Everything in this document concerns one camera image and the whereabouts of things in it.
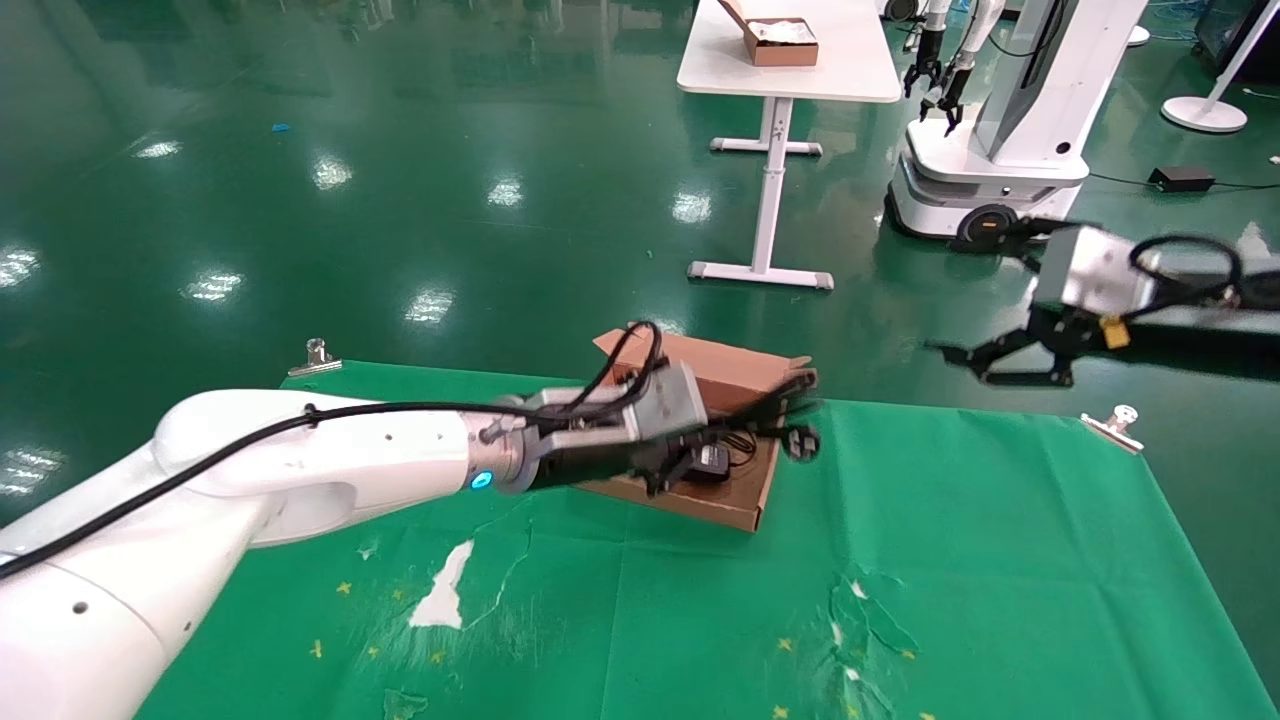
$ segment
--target cardboard box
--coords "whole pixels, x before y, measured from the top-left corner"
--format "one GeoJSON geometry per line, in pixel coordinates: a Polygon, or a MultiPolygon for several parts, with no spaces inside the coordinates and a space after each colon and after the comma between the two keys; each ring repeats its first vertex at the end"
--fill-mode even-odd
{"type": "Polygon", "coordinates": [[[760,68],[773,68],[785,65],[818,64],[818,36],[813,32],[813,28],[809,27],[809,23],[805,22],[804,18],[746,18],[742,14],[742,8],[737,4],[737,0],[719,0],[719,4],[728,10],[733,22],[742,28],[742,42],[746,44],[746,54],[751,58],[753,65],[760,68]],[[806,28],[809,28],[809,35],[814,37],[814,41],[804,44],[771,42],[762,40],[750,26],[750,23],[773,24],[781,22],[803,23],[806,28]]]}
{"type": "MultiPolygon", "coordinates": [[[[621,337],[622,331],[611,331],[594,342],[608,354],[621,337]]],[[[636,332],[613,368],[614,382],[640,369],[649,352],[649,342],[646,329],[636,332]]],[[[684,361],[692,368],[703,402],[713,416],[750,405],[809,363],[809,357],[780,357],[672,333],[662,334],[662,351],[673,363],[684,361]]],[[[644,482],[636,478],[620,475],[577,487],[754,533],[760,527],[764,503],[769,498],[778,452],[778,441],[762,439],[751,461],[733,468],[728,482],[719,486],[678,482],[671,492],[653,500],[645,496],[644,482]]],[[[733,451],[733,459],[744,460],[737,451],[733,451]]]]}

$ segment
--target reflective floor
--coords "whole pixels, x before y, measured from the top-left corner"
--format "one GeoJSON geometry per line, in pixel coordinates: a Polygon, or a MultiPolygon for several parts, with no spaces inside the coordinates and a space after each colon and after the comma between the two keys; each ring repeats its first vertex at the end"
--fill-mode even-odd
{"type": "MultiPolygon", "coordinates": [[[[763,167],[707,150],[754,135],[758,100],[676,88],[690,18],[686,0],[0,3],[0,521],[145,442],[184,396],[278,384],[308,337],[362,360],[585,377],[591,337],[654,318],[812,355],[833,397],[1137,406],[1134,434],[1280,689],[1280,387],[1085,361],[1075,389],[997,391],[922,352],[1019,324],[1029,277],[882,223],[914,102],[796,105],[794,138],[827,154],[787,165],[774,264],[831,272],[835,292],[690,283],[691,260],[750,256],[763,167]]],[[[1211,86],[1188,50],[1129,51],[1092,168],[1277,182],[1280,100],[1233,88],[1251,120],[1229,137],[1160,118],[1211,86]]],[[[1091,179],[1075,215],[1265,252],[1276,200],[1091,179]]]]}

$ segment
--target orange tag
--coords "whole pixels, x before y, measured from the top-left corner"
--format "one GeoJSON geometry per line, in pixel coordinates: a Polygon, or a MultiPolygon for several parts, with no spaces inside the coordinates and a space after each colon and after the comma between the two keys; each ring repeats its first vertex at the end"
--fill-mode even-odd
{"type": "Polygon", "coordinates": [[[1107,343],[1107,350],[1119,350],[1129,345],[1129,328],[1124,320],[1115,315],[1107,315],[1098,320],[1102,325],[1102,340],[1107,343]]]}

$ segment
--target metal clip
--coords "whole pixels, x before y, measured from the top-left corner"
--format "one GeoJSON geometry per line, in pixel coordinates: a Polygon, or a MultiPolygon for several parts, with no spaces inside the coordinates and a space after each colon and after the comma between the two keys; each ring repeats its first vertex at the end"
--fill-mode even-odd
{"type": "Polygon", "coordinates": [[[1080,421],[1084,423],[1084,427],[1119,445],[1129,452],[1134,455],[1142,452],[1143,445],[1129,437],[1125,432],[1129,425],[1138,421],[1138,411],[1129,405],[1116,405],[1116,409],[1111,413],[1111,419],[1106,423],[1100,423],[1098,420],[1083,414],[1080,415],[1080,421]]]}
{"type": "Polygon", "coordinates": [[[307,364],[289,370],[289,377],[297,378],[340,369],[342,360],[329,355],[329,351],[324,348],[324,340],[314,337],[307,341],[307,364]]]}

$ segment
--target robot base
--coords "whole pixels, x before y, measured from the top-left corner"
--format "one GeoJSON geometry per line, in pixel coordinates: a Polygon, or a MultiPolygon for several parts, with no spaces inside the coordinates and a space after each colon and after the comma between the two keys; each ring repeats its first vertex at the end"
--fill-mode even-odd
{"type": "Polygon", "coordinates": [[[888,187],[886,206],[899,227],[916,237],[951,240],[965,215],[991,204],[1006,205],[1019,217],[1062,219],[1088,177],[1079,159],[1065,169],[995,167],[970,147],[972,122],[947,138],[945,129],[946,120],[908,127],[908,143],[888,187]]]}

